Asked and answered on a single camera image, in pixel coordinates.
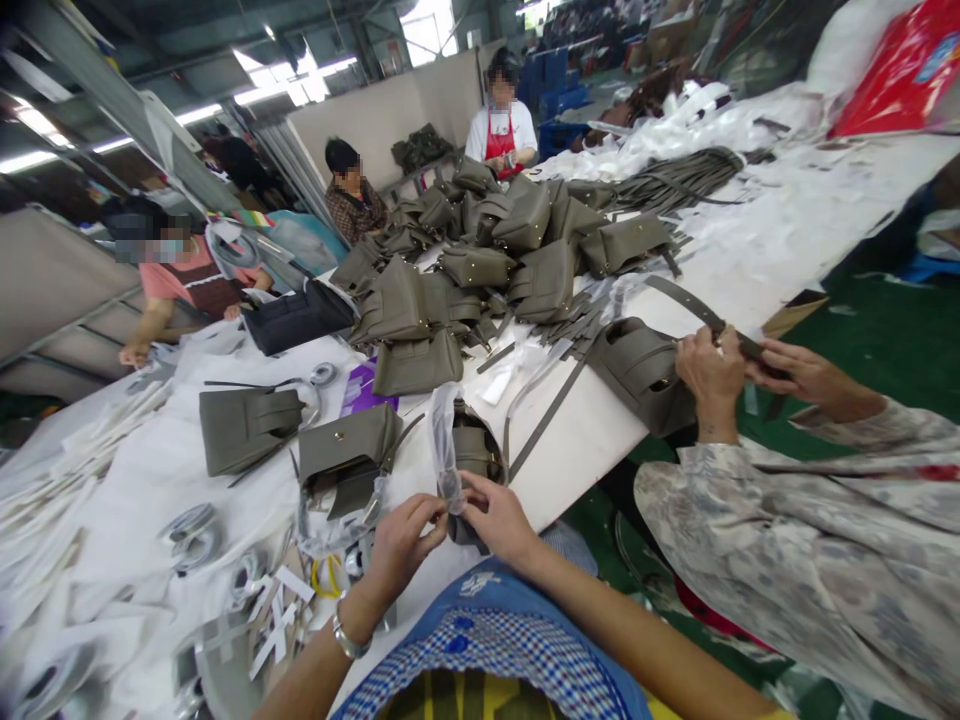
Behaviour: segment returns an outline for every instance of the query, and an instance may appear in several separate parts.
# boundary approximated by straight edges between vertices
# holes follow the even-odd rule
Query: white shirt
[[[466,154],[474,160],[483,162],[487,157],[487,118],[490,117],[488,108],[481,108],[470,123],[470,135],[467,137]],[[490,118],[494,134],[506,135],[510,121],[513,121],[513,144],[517,150],[524,148],[537,149],[537,133],[533,129],[533,118],[527,106],[519,100],[510,105],[510,114],[494,111]]]

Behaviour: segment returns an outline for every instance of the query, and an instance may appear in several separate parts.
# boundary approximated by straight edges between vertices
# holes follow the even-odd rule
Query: factory floor
[[[906,405],[927,408],[960,422],[960,383],[956,378],[960,368],[960,278],[937,276],[928,281],[929,287],[916,288],[887,282],[880,276],[856,277],[865,272],[896,273],[901,269],[913,255],[921,217],[917,203],[879,236],[861,243],[824,281],[829,302],[783,340],[809,347],[858,381]],[[761,417],[766,400],[761,397]],[[741,401],[740,432],[802,460],[849,452],[794,430],[786,418],[800,407],[799,402],[791,399],[780,419],[765,424],[761,417],[747,414]],[[662,441],[647,438],[614,472],[628,480],[636,465],[652,460],[672,461],[673,456]],[[638,602],[652,602],[674,627],[754,687],[776,682],[791,663],[771,661],[762,653],[753,652],[749,644],[741,646],[746,649],[744,654],[729,641],[711,635],[712,631],[689,613],[676,612],[682,606],[669,574],[646,551],[646,545],[631,526],[624,521],[617,523],[615,516],[616,508],[599,487],[594,487],[564,516],[586,538],[598,561],[601,578]],[[622,554],[618,550],[618,534]],[[624,555],[633,565],[632,573]],[[801,717],[833,720],[838,717],[841,700],[833,683],[820,682],[800,702]],[[875,706],[871,717],[891,720],[908,716]]]

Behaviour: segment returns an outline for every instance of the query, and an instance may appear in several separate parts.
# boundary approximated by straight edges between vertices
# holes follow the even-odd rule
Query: black handbag
[[[293,295],[257,307],[242,306],[250,337],[264,355],[276,355],[310,340],[353,327],[353,310],[318,280]]]

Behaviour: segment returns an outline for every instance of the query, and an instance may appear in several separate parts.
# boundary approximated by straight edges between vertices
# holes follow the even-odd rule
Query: pink shirt
[[[194,255],[189,262],[169,263],[175,270],[195,270],[205,265],[213,263],[210,257],[210,249],[203,238],[195,238],[200,252]],[[168,271],[164,265],[166,263],[140,263],[140,280],[143,282],[143,293],[147,297],[158,298],[161,300],[176,300],[180,298],[193,305],[190,300],[190,293],[180,284],[180,281]],[[253,287],[257,282],[257,271],[259,267],[252,270],[237,269],[237,280],[244,287]],[[217,275],[220,269],[213,265],[211,275]]]

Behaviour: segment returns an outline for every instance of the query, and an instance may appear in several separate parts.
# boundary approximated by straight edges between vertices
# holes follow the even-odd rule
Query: silver bracelet
[[[353,642],[353,640],[347,637],[347,634],[343,632],[343,623],[340,622],[341,600],[337,600],[337,606],[333,611],[333,637],[340,644],[340,648],[343,650],[344,655],[351,660],[359,660],[367,654],[367,650],[370,649],[370,642],[373,642],[373,640],[368,642],[366,645],[357,645],[355,642]]]

